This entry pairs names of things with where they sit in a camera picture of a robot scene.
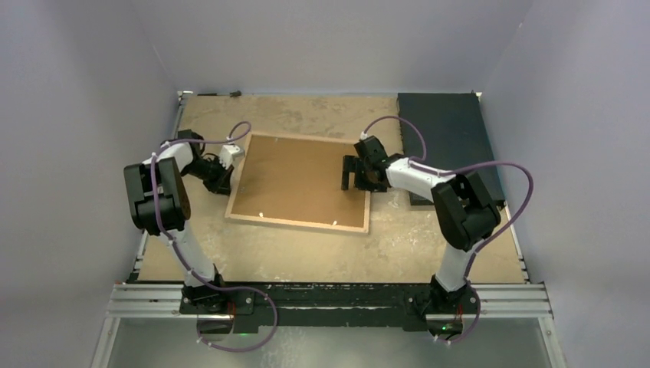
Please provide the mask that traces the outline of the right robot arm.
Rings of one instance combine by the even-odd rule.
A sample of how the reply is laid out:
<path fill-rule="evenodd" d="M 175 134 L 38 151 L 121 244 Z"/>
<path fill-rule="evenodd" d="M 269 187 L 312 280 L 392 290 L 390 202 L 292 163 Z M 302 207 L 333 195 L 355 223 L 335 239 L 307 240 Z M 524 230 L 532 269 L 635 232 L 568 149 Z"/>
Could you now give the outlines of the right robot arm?
<path fill-rule="evenodd" d="M 375 136 L 354 144 L 342 158 L 341 188 L 366 192 L 403 189 L 430 201 L 446 241 L 442 262 L 430 282 L 430 301 L 441 312 L 457 306 L 468 289 L 468 274 L 479 248 L 501 223 L 482 178 L 423 166 L 402 154 L 387 154 Z"/>

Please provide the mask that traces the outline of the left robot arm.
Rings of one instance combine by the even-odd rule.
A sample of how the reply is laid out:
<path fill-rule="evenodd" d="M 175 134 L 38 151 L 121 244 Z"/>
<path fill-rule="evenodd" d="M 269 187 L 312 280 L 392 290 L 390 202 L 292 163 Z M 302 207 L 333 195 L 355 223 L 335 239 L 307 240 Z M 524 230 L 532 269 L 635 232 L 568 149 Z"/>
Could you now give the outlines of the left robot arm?
<path fill-rule="evenodd" d="M 228 196 L 234 159 L 242 153 L 242 148 L 231 143 L 219 154 L 208 153 L 203 136 L 181 130 L 176 139 L 161 145 L 158 155 L 123 170 L 134 225 L 167 243 L 185 272 L 184 301 L 211 314 L 228 306 L 228 292 L 189 225 L 191 206 L 182 178 L 194 176 L 208 192 Z"/>

